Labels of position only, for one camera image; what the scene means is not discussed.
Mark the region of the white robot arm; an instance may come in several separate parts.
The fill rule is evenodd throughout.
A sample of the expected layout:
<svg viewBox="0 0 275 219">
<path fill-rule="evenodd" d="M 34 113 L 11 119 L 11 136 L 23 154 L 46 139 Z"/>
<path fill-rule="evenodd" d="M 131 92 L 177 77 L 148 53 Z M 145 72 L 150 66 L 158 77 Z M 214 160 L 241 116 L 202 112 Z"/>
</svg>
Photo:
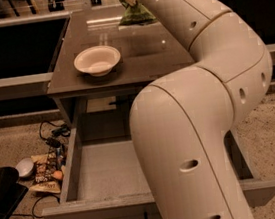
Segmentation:
<svg viewBox="0 0 275 219">
<path fill-rule="evenodd" d="M 265 96 L 271 55 L 218 0 L 140 0 L 193 65 L 151 82 L 133 101 L 132 141 L 163 219 L 255 219 L 224 137 Z"/>
</svg>

